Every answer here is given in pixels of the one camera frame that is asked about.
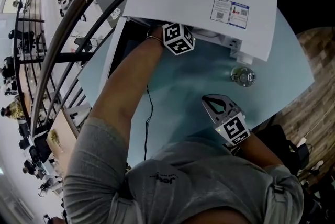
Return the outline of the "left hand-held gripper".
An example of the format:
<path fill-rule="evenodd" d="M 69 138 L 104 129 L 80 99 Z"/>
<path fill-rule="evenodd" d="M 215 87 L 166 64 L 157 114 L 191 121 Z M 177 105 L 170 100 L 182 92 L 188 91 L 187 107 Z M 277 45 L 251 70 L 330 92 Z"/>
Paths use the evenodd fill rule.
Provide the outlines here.
<path fill-rule="evenodd" d="M 163 28 L 163 44 L 174 55 L 194 50 L 195 38 L 189 29 L 182 24 L 165 24 Z"/>

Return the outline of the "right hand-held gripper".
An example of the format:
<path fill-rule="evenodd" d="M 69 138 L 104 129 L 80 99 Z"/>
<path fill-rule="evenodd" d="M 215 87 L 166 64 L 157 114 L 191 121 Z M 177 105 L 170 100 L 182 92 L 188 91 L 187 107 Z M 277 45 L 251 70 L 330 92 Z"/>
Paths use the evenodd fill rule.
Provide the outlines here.
<path fill-rule="evenodd" d="M 229 145 L 237 146 L 250 136 L 242 110 L 228 96 L 220 94 L 205 95 L 202 97 L 202 105 L 211 120 L 215 122 L 214 129 L 216 132 Z"/>

